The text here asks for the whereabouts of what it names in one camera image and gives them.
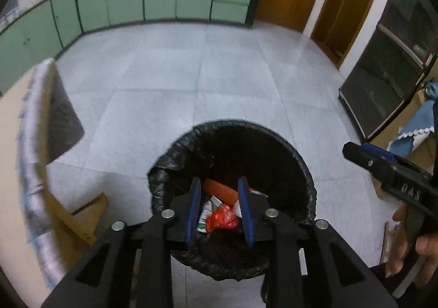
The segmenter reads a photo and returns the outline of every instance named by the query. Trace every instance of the trash can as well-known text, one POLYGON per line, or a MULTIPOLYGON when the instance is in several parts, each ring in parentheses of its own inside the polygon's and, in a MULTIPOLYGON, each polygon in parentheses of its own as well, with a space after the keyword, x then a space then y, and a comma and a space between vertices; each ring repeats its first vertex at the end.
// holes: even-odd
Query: trash can
MULTIPOLYGON (((299 153, 273 131, 240 120, 198 125, 156 161, 148 173, 152 211, 160 213, 176 196, 188 193, 195 176, 237 190, 243 175, 251 188, 268 196, 273 208, 299 223, 314 221, 316 189, 299 153)), ((197 239, 191 250, 173 250, 172 255, 215 280, 240 281, 266 273, 268 251, 266 243, 249 249, 238 230, 214 230, 208 239, 197 239)))

